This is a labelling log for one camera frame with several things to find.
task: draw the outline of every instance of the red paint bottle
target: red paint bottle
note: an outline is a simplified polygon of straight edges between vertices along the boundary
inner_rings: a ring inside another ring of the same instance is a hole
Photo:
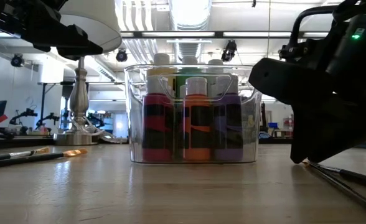
[[[143,161],[170,162],[173,152],[173,111],[171,100],[161,86],[160,75],[147,77],[143,99]]]

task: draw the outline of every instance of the green bottle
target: green bottle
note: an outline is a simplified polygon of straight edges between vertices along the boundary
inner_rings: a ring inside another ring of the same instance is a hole
[[[183,57],[183,65],[198,65],[197,58],[195,56]],[[202,70],[200,68],[182,68],[179,70],[179,73],[180,75],[176,77],[176,96],[181,95],[180,86],[185,85],[185,80],[192,77],[192,75],[200,75]]]

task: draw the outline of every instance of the orange paint bottle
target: orange paint bottle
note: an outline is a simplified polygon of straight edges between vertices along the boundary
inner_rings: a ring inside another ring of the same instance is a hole
[[[209,161],[211,158],[212,108],[207,97],[207,79],[186,80],[184,100],[184,159]]]

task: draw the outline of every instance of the paint bottle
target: paint bottle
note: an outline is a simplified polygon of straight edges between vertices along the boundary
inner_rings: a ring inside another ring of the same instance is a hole
[[[222,99],[213,104],[213,148],[216,161],[238,162],[243,159],[243,128],[238,77],[217,77],[215,93]]]
[[[154,55],[154,65],[169,65],[170,57],[168,54],[158,53]],[[147,70],[147,76],[167,75],[176,73],[175,68],[152,68]],[[167,78],[167,89],[172,97],[176,95],[176,78],[175,76],[165,76]]]
[[[223,65],[223,62],[220,59],[212,59],[208,62],[208,65]],[[222,68],[207,68],[207,73],[213,73],[214,75],[220,75],[223,73],[223,69]],[[213,95],[211,93],[211,91],[212,91],[211,86],[216,84],[216,78],[217,78],[216,76],[209,76],[207,78],[209,96]]]
[[[176,125],[175,125],[175,149],[176,149],[176,159],[178,161],[183,160],[183,149],[184,149],[184,115],[183,115],[183,107],[184,107],[184,98],[185,98],[185,85],[180,86],[180,95],[179,98],[183,99],[176,103]]]
[[[211,158],[211,104],[207,97],[207,79],[191,77],[186,80],[184,100],[184,159],[209,161]]]
[[[184,65],[198,65],[197,58],[195,56],[186,56],[183,57],[182,62]],[[176,86],[180,87],[185,85],[185,81],[192,77],[192,75],[199,75],[202,73],[202,70],[199,68],[182,68],[180,69],[180,75],[176,77]],[[176,96],[180,96],[180,89],[177,89]]]
[[[167,85],[166,78],[162,85]],[[143,161],[169,162],[173,152],[173,105],[161,86],[161,76],[147,77],[143,98]]]

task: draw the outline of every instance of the green led light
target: green led light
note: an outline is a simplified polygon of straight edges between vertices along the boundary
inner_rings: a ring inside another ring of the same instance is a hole
[[[358,34],[354,34],[354,35],[352,35],[352,39],[354,39],[354,40],[358,40],[358,39],[360,39],[360,35],[358,35]]]

